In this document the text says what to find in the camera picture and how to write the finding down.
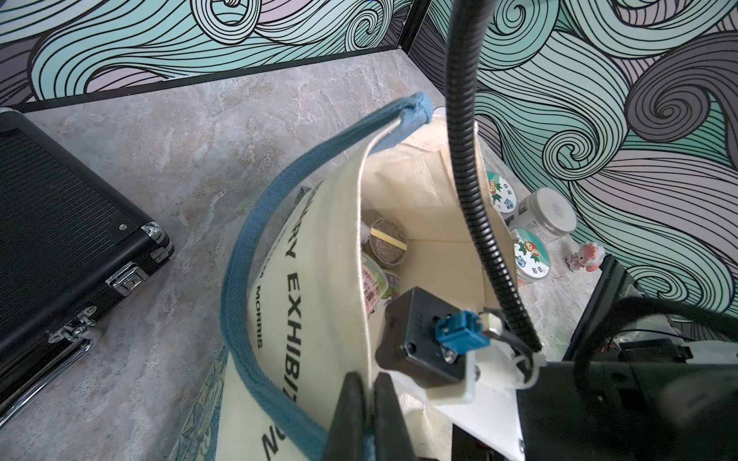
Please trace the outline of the clear jar cartoon leaf lid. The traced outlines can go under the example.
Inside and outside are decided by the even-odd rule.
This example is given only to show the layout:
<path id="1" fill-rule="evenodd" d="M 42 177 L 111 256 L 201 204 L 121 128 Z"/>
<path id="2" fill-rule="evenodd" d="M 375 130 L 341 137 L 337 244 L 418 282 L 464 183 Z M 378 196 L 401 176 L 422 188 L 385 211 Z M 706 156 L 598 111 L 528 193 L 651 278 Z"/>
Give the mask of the clear jar cartoon leaf lid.
<path id="1" fill-rule="evenodd" d="M 499 173 L 487 171 L 489 196 L 492 206 L 505 220 L 513 217 L 517 205 L 517 195 L 510 183 Z"/>

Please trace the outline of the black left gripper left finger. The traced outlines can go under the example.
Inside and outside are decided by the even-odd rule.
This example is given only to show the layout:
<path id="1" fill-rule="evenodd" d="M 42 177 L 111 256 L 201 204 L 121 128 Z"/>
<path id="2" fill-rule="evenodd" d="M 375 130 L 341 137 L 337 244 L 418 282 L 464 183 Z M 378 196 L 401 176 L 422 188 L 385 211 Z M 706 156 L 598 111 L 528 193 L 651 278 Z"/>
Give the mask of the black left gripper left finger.
<path id="1" fill-rule="evenodd" d="M 348 373 L 341 387 L 322 461 L 364 459 L 365 398 L 361 376 Z"/>

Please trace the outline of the cream canvas tote bag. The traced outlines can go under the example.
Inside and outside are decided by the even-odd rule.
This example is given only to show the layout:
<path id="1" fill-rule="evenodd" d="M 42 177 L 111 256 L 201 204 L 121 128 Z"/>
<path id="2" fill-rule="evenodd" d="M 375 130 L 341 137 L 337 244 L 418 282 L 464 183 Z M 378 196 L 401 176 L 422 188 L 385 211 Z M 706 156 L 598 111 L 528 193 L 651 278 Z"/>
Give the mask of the cream canvas tote bag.
<path id="1" fill-rule="evenodd" d="M 377 326 L 361 278 L 361 213 L 397 219 L 411 236 L 403 291 L 454 307 L 498 301 L 457 201 L 447 125 L 417 93 L 378 109 L 296 159 L 249 213 L 226 270 L 225 348 L 176 443 L 174 460 L 321 460 L 348 373 L 361 376 L 364 459 L 377 460 Z M 523 458 L 510 347 L 475 353 L 472 403 L 434 406 L 503 456 Z"/>

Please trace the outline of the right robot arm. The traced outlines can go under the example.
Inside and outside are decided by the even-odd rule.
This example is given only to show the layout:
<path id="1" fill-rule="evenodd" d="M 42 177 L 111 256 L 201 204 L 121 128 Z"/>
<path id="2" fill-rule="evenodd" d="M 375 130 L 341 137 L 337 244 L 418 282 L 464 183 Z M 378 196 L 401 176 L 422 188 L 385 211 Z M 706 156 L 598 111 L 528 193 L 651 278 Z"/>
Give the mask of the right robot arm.
<path id="1" fill-rule="evenodd" d="M 737 369 L 606 357 L 637 320 L 737 342 L 737 5 L 436 1 L 455 185 L 513 331 L 541 343 L 482 205 L 478 119 L 510 168 L 574 209 L 636 283 L 521 397 L 547 459 L 733 460 Z"/>

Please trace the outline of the silver tin seed can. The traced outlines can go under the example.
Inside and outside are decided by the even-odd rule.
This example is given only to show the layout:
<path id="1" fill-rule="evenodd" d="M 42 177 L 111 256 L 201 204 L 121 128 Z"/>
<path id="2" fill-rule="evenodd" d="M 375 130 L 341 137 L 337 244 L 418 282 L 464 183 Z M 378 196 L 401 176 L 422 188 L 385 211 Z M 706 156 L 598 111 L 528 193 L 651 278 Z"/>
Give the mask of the silver tin seed can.
<path id="1" fill-rule="evenodd" d="M 511 230 L 523 230 L 550 244 L 572 234 L 578 226 L 576 211 L 558 191 L 542 187 L 519 202 L 507 219 Z"/>

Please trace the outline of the green lid seed jar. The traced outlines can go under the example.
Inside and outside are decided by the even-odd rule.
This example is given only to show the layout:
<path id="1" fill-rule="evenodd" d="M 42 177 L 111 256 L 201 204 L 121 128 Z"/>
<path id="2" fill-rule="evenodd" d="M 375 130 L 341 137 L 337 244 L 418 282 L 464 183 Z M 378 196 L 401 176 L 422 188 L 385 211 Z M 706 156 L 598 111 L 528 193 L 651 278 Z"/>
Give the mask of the green lid seed jar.
<path id="1" fill-rule="evenodd" d="M 544 243 L 528 230 L 512 230 L 515 268 L 521 284 L 533 284 L 549 276 L 552 265 Z"/>

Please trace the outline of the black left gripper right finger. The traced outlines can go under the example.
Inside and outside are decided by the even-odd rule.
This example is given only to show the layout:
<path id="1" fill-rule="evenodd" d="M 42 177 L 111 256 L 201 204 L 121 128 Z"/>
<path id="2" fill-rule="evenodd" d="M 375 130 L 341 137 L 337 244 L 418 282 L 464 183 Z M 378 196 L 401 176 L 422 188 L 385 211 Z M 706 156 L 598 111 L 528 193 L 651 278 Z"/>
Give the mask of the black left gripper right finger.
<path id="1" fill-rule="evenodd" d="M 378 461 L 416 461 L 411 438 L 389 374 L 374 384 L 374 435 Z"/>

